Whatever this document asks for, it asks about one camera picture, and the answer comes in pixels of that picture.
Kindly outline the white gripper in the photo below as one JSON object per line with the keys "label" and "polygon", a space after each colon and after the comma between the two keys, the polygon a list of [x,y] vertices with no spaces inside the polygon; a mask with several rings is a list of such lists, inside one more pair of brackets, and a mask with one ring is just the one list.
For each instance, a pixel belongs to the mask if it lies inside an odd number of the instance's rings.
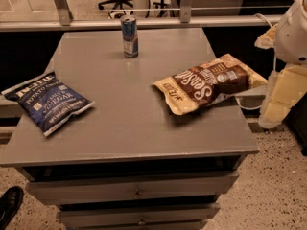
{"label": "white gripper", "polygon": [[[260,49],[274,48],[276,29],[277,25],[271,26],[256,39],[254,46]],[[269,76],[266,97],[260,109],[260,127],[271,129],[280,125],[306,92],[306,65],[287,64],[280,73],[273,71]]]}

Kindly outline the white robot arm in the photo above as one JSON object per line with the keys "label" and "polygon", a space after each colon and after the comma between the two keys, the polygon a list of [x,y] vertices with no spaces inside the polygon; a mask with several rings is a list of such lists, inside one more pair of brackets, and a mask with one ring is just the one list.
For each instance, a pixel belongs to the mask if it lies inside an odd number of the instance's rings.
{"label": "white robot arm", "polygon": [[258,123],[262,128],[275,128],[307,92],[307,0],[295,0],[254,45],[274,49]]}

